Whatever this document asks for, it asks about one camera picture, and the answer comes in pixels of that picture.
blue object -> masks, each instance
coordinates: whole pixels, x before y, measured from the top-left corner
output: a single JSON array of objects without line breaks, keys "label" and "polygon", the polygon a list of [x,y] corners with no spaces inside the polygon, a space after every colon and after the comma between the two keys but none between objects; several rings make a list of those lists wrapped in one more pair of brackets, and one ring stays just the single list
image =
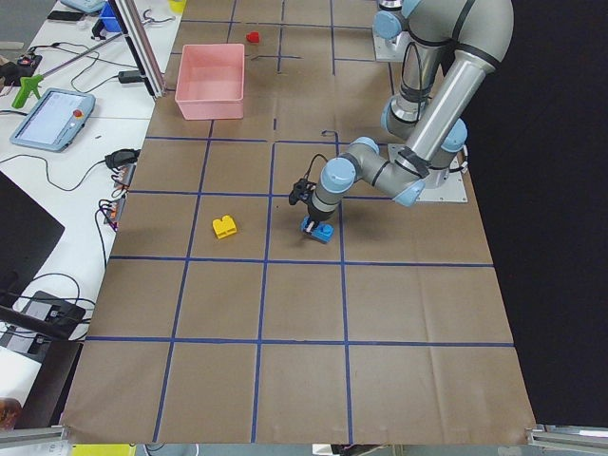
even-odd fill
[{"label": "blue object", "polygon": [[321,185],[330,193],[344,193],[351,188],[356,177],[354,165],[337,157],[329,160],[321,171]]},{"label": "blue object", "polygon": [[373,32],[380,38],[392,40],[403,31],[401,22],[388,11],[378,11],[373,18]]},{"label": "blue object", "polygon": [[452,126],[452,129],[449,130],[446,140],[442,144],[441,148],[446,152],[455,154],[463,148],[466,143],[467,136],[468,132],[466,131],[465,123],[462,119],[458,119],[454,126]]},{"label": "blue object", "polygon": [[[309,223],[309,218],[305,217],[300,223],[300,230],[303,233],[306,233],[304,230]],[[328,223],[319,223],[316,228],[314,228],[313,232],[310,233],[312,238],[320,240],[321,242],[327,244],[333,236],[333,227]]]},{"label": "blue object", "polygon": [[422,180],[417,180],[392,200],[403,206],[410,207],[418,200],[424,189],[425,183]]},{"label": "blue object", "polygon": [[421,1],[422,0],[404,0],[403,7],[401,7],[401,13],[403,14],[403,17],[408,19],[409,15],[413,13],[413,11],[416,9],[416,7]]},{"label": "blue object", "polygon": [[90,93],[50,88],[10,136],[10,142],[61,152],[85,126],[94,107],[95,97]]},{"label": "blue object", "polygon": [[352,142],[352,144],[364,144],[368,147],[371,147],[376,154],[380,154],[380,148],[378,147],[378,144],[376,144],[372,138],[368,138],[367,136],[357,138]]},{"label": "blue object", "polygon": [[112,9],[109,3],[104,5],[102,12],[99,14],[99,18],[104,23],[104,27],[107,31],[122,31],[121,26],[116,19],[116,14],[114,14],[114,9]]}]

black wire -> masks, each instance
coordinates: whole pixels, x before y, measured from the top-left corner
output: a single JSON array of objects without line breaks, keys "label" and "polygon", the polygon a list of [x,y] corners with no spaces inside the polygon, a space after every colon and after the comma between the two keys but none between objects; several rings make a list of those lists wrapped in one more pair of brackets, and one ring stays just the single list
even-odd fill
[{"label": "black wire", "polygon": [[105,217],[105,213],[103,209],[98,209],[97,211],[95,211],[95,215],[93,216],[95,218],[95,226],[97,227],[97,233],[99,234],[99,240],[102,242],[102,252],[104,253],[104,269],[107,269],[107,254],[105,253],[105,242],[104,242],[104,235],[102,235],[102,229],[99,226],[99,221],[97,220],[97,214],[99,213],[104,214]]},{"label": "black wire", "polygon": [[314,161],[315,161],[316,159],[318,159],[318,158],[323,159],[323,160],[325,161],[325,163],[327,163],[327,161],[328,161],[328,160],[325,158],[325,156],[324,156],[324,155],[321,155],[321,154],[316,154],[316,155],[313,157],[313,159],[311,160],[311,164],[309,164],[308,169],[306,170],[306,173],[304,173],[304,176],[303,176],[303,178],[304,178],[304,179],[306,179],[306,180],[308,179],[308,177],[310,176],[311,171],[312,171],[312,169],[313,169]]},{"label": "black wire", "polygon": [[45,159],[43,157],[38,157],[37,155],[30,155],[30,154],[19,154],[19,155],[14,155],[12,157],[9,157],[9,158],[7,158],[5,160],[0,161],[0,164],[6,163],[6,162],[10,162],[11,160],[17,159],[19,157],[28,157],[30,159],[42,160],[45,163],[45,169],[46,169],[46,172],[47,172],[47,181],[48,181],[48,183],[50,183],[53,187],[58,188],[59,190],[62,190],[64,192],[73,192],[74,190],[76,190],[78,187],[80,187],[83,184],[83,182],[86,179],[86,176],[88,176],[88,173],[90,173],[95,166],[97,166],[97,165],[102,164],[102,163],[105,162],[104,160],[99,160],[99,161],[94,162],[90,166],[90,168],[88,168],[86,170],[85,174],[83,175],[83,178],[80,179],[80,181],[76,185],[74,185],[72,188],[64,188],[64,187],[62,187],[60,185],[57,185],[56,183],[54,183],[53,181],[50,180],[50,175],[48,174],[48,161],[47,161],[47,159]]},{"label": "black wire", "polygon": [[88,302],[89,304],[91,304],[93,307],[95,307],[95,301],[92,301],[90,299],[87,299],[85,297],[45,297],[45,296],[25,296],[24,294],[18,294],[18,293],[13,293],[10,292],[9,290],[3,290],[0,289],[0,295],[9,295],[12,297],[22,297],[24,299],[30,299],[30,300],[34,300],[34,301],[84,301],[84,302]]},{"label": "black wire", "polygon": [[406,68],[406,58],[408,57],[408,52],[409,49],[413,48],[414,51],[416,52],[416,60],[418,61],[418,89],[419,89],[419,94],[418,94],[418,112],[416,113],[416,122],[420,121],[420,111],[422,109],[422,93],[423,93],[423,89],[422,89],[422,59],[420,58],[420,52],[418,51],[418,47],[416,46],[416,43],[413,41],[410,41],[406,47],[406,52],[403,55],[403,64],[401,66],[401,79],[403,80],[403,73],[404,70]]},{"label": "black wire", "polygon": [[161,444],[161,446],[159,446],[157,448],[151,448],[150,445],[144,445],[144,447],[145,447],[145,449],[147,449],[151,453],[154,453],[155,451],[158,451],[159,449],[162,449],[164,447],[164,444]]},{"label": "black wire", "polygon": [[[85,48],[85,49],[90,49],[90,47],[86,46],[86,45],[77,45],[75,43],[69,43],[67,41],[60,41],[57,43],[53,43],[52,45],[41,45],[41,46],[34,46],[34,47],[30,47],[28,49],[28,52],[35,52],[37,48],[52,48],[52,49],[57,49],[57,50],[61,50],[63,52],[68,52],[70,54],[81,54],[81,52],[74,52],[73,50],[69,50],[69,49],[65,49],[64,47],[60,47],[60,45],[69,45],[69,46],[74,46],[76,48]],[[90,57],[90,56],[86,56],[87,59],[94,59],[94,57]],[[106,59],[97,59],[97,62],[104,62],[105,64],[111,64],[111,65],[116,65],[117,67],[127,67],[127,68],[136,68],[137,66],[135,65],[129,65],[129,64],[121,64],[119,62],[112,62],[111,60],[106,60]]]},{"label": "black wire", "polygon": [[42,339],[45,339],[41,342],[43,344],[47,344],[49,342],[52,342],[53,340],[56,340],[54,338],[48,337],[47,335],[43,335],[43,334],[39,334],[39,333],[37,333],[37,335],[34,335],[34,336],[22,335],[19,332],[15,332],[15,331],[11,331],[11,330],[0,331],[0,333],[8,334],[8,335],[16,335],[17,337],[21,337],[23,339],[28,339],[28,340],[36,340],[38,338],[42,338]]},{"label": "black wire", "polygon": [[0,114],[19,114],[20,116],[27,116],[27,112],[14,111],[12,109],[0,109]]},{"label": "black wire", "polygon": [[65,278],[70,279],[74,283],[74,285],[76,285],[76,299],[80,299],[80,285],[78,284],[78,281],[74,277],[72,277],[71,275],[64,274],[64,273],[46,273],[46,274],[42,274],[42,275],[36,276],[31,281],[33,282],[33,281],[38,280],[40,278],[49,277],[49,276],[59,276],[59,277],[65,277]]}]

yellow object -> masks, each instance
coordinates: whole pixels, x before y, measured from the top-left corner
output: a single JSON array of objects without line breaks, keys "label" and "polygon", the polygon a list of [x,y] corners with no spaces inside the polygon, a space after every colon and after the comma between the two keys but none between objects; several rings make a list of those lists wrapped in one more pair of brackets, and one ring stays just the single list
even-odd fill
[{"label": "yellow object", "polygon": [[237,232],[237,225],[232,217],[224,216],[221,219],[216,218],[213,220],[213,231],[216,232],[218,239],[222,239],[235,234]]},{"label": "yellow object", "polygon": [[72,456],[135,456],[131,445],[75,445]]},{"label": "yellow object", "polygon": [[169,8],[177,14],[183,14],[186,8],[186,0],[169,0]]}]

light blue joint cap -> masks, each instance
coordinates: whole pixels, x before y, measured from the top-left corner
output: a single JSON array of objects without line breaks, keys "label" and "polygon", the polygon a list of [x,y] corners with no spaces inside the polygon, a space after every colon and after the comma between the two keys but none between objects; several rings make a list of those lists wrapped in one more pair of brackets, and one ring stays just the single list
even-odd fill
[{"label": "light blue joint cap", "polygon": [[410,207],[418,200],[418,197],[424,189],[425,183],[422,180],[417,180],[392,200],[402,206]]},{"label": "light blue joint cap", "polygon": [[321,171],[321,185],[330,193],[344,193],[354,183],[356,171],[347,159],[331,159]]},{"label": "light blue joint cap", "polygon": [[449,130],[447,138],[441,145],[441,148],[446,152],[455,154],[463,148],[466,143],[467,136],[468,132],[466,131],[466,125],[462,119],[459,119],[456,121],[454,126],[452,126],[452,129]]},{"label": "light blue joint cap", "polygon": [[399,19],[388,11],[378,11],[373,18],[373,32],[380,38],[392,40],[395,36],[399,36],[402,27]]},{"label": "light blue joint cap", "polygon": [[356,140],[354,140],[352,142],[352,144],[367,145],[367,146],[371,147],[376,154],[380,154],[380,148],[378,147],[378,144],[376,144],[376,142],[372,138],[368,138],[367,136],[362,136],[361,138],[357,138]]},{"label": "light blue joint cap", "polygon": [[422,0],[404,0],[403,7],[401,7],[401,13],[403,14],[403,17],[408,19],[409,15],[413,13],[413,11],[416,9],[416,7],[421,1]]}]

small black object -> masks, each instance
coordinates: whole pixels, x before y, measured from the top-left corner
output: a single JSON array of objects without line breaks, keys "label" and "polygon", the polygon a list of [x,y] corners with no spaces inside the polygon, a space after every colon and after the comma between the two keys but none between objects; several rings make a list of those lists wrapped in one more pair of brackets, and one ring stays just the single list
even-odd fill
[{"label": "small black object", "polygon": [[294,184],[292,193],[289,194],[289,203],[294,206],[298,201],[308,203],[309,198],[313,194],[316,183],[310,182],[306,178],[301,178]]},{"label": "small black object", "polygon": [[120,149],[106,155],[104,161],[108,168],[116,169],[128,163],[135,163],[140,152],[140,149]]},{"label": "small black object", "polygon": [[119,71],[118,81],[121,84],[140,83],[143,78],[137,69],[133,69],[131,71]]},{"label": "small black object", "polygon": [[78,22],[85,14],[77,11],[51,11],[47,16],[49,21],[62,21],[62,22]]}]

